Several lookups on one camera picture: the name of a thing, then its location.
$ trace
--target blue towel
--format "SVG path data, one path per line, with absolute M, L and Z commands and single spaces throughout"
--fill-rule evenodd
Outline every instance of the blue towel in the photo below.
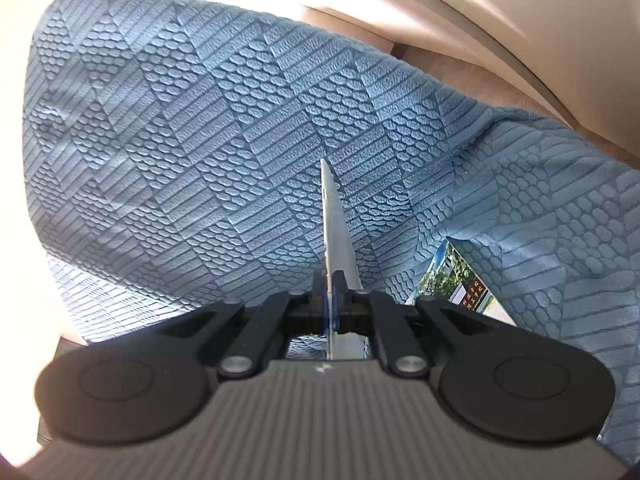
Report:
M 24 99 L 31 219 L 81 335 L 322 269 L 319 159 L 363 284 L 404 301 L 444 237 L 519 326 L 595 354 L 603 441 L 640 455 L 640 172 L 561 124 L 276 16 L 56 0 Z

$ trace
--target ribbed gray surface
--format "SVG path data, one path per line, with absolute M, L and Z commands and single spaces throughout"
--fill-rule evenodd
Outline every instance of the ribbed gray surface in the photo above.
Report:
M 430 389 L 376 361 L 272 362 L 223 384 L 174 434 L 125 448 L 56 441 L 24 466 L 34 480 L 617 479 L 626 467 L 593 440 L 522 449 L 453 423 Z

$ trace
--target metal blade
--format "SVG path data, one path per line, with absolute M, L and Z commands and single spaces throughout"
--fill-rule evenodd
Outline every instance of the metal blade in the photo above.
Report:
M 335 187 L 331 169 L 324 158 L 320 160 L 320 173 L 322 179 L 324 257 L 329 304 L 327 357 L 329 359 L 362 359 L 364 355 L 363 336 L 335 333 L 334 317 L 337 315 L 337 312 L 335 312 L 337 305 L 334 305 L 334 288 L 331 277 L 336 270 L 342 270 L 349 288 L 361 289 L 362 283 L 340 197 Z

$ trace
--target silver bolt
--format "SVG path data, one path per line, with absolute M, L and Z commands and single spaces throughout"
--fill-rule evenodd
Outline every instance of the silver bolt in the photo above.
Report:
M 334 367 L 332 367 L 329 363 L 322 363 L 321 365 L 318 365 L 316 367 L 316 372 L 320 372 L 321 374 L 325 374 L 327 372 L 330 372 L 333 369 L 334 369 Z
M 417 374 L 426 367 L 426 361 L 417 355 L 405 355 L 396 361 L 396 368 L 405 374 Z
M 220 367 L 228 374 L 243 374 L 248 371 L 254 362 L 243 355 L 231 355 L 227 357 Z

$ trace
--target blue textured cloth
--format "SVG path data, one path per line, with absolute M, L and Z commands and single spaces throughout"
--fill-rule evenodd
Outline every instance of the blue textured cloth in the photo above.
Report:
M 518 325 L 595 354 L 640 454 L 640 172 L 356 41 L 193 0 L 56 0 L 24 101 L 31 219 L 83 336 L 322 268 L 319 159 L 363 284 L 403 301 L 444 237 Z

